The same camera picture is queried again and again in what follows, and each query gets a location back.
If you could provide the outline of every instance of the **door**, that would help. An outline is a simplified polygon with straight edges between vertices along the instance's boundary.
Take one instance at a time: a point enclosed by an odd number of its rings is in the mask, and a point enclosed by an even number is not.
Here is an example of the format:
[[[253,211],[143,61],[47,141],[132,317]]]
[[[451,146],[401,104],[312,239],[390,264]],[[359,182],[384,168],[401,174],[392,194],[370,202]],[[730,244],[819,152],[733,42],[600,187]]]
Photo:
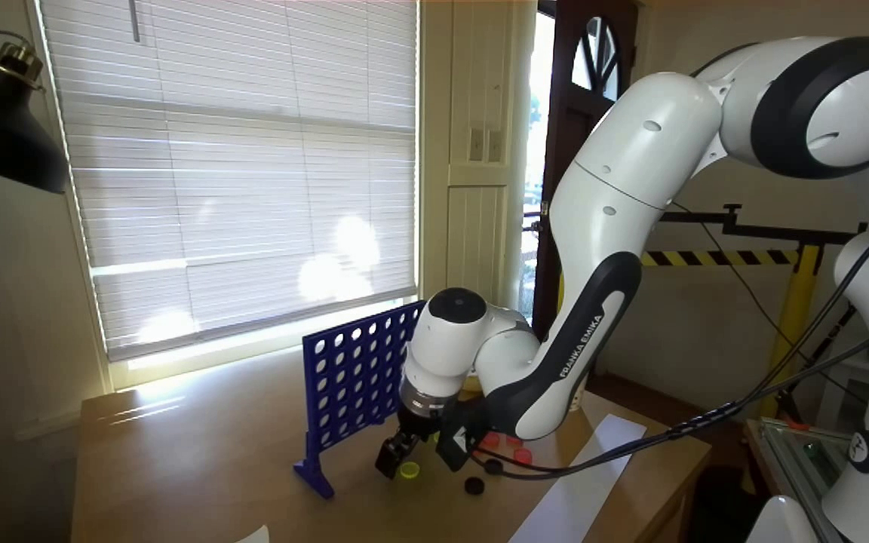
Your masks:
[[[559,313],[562,274],[547,207],[589,130],[630,83],[637,54],[637,0],[540,0],[540,17],[547,14],[557,17],[547,163],[540,207],[524,207],[521,219],[528,236],[538,231],[530,295],[530,327],[538,338],[547,338]]]

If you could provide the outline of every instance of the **sunlight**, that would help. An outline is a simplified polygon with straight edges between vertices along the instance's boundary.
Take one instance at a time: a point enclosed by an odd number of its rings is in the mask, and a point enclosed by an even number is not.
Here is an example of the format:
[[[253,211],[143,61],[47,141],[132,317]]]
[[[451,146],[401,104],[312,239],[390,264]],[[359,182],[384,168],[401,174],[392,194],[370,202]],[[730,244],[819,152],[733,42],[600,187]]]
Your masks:
[[[309,302],[347,302],[375,293],[371,271],[381,264],[378,231],[370,219],[347,214],[332,236],[332,252],[301,264],[299,290]]]
[[[196,207],[196,225],[205,225],[216,217],[218,199],[208,199]]]
[[[177,406],[184,406],[184,396],[158,399],[158,402],[143,399],[138,406],[111,414],[111,416],[109,416],[109,425],[132,425],[132,423],[138,423],[138,419],[162,416],[162,414],[172,414],[172,410],[177,410]]]
[[[201,332],[201,322],[189,311],[162,309],[138,327],[137,345],[152,345],[152,340],[194,336],[194,332]]]
[[[341,217],[334,225],[334,249],[364,274],[381,264],[378,231],[364,217]]]

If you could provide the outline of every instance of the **window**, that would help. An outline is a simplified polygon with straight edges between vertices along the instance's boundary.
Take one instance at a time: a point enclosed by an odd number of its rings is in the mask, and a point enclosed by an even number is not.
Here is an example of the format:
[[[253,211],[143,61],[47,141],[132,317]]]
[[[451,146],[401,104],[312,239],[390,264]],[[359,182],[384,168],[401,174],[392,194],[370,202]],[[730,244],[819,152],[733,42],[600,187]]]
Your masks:
[[[557,54],[557,3],[540,0],[533,14],[533,49],[530,49],[530,112],[524,141],[524,194],[521,194],[521,252],[516,262],[516,311],[533,313],[538,285],[538,244],[544,214],[544,168],[551,140],[551,94],[554,94],[554,54]],[[620,49],[614,26],[596,14],[578,42],[572,81],[592,97],[620,99]]]
[[[413,0],[39,0],[109,358],[417,290]]]

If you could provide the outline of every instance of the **wall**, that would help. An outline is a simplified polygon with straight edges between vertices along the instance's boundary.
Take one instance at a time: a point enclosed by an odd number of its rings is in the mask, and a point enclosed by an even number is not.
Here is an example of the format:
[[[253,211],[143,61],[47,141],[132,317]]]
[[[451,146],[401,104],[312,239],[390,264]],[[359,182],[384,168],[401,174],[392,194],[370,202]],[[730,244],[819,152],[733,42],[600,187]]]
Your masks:
[[[423,293],[509,302],[530,0],[423,3]]]
[[[32,36],[27,3],[0,0],[0,26]],[[44,94],[35,112],[52,123]],[[36,511],[66,507],[69,492],[52,486],[56,470],[69,484],[64,427],[107,389],[99,358],[66,199],[0,179],[0,539],[36,533]]]
[[[869,34],[869,3],[645,0],[637,76],[657,69],[695,71],[733,44],[795,34]],[[838,231],[853,231],[864,219],[853,199],[853,187],[844,182],[801,185],[742,163],[720,163],[680,194],[680,202],[695,211],[722,211],[726,202],[742,202],[742,222]],[[727,246],[771,246],[753,239],[722,242]],[[657,225],[653,246],[711,249],[712,242],[697,225]],[[815,304],[830,293],[834,252],[827,249]],[[787,267],[742,267],[742,274],[771,317],[779,317],[792,281]],[[771,351],[773,330],[727,267],[648,267],[628,319],[608,345],[600,372],[626,374],[695,403],[720,403],[747,393],[765,374]]]

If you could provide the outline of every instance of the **connect four board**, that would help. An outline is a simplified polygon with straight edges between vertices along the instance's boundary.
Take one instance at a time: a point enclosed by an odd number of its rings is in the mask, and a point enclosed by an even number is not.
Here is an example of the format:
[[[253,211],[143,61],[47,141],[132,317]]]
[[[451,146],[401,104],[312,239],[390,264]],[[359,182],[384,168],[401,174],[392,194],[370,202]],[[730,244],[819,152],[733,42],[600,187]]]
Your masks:
[[[317,496],[334,498],[320,451],[400,410],[401,366],[423,309],[425,302],[412,302],[301,338],[309,433],[294,470]]]

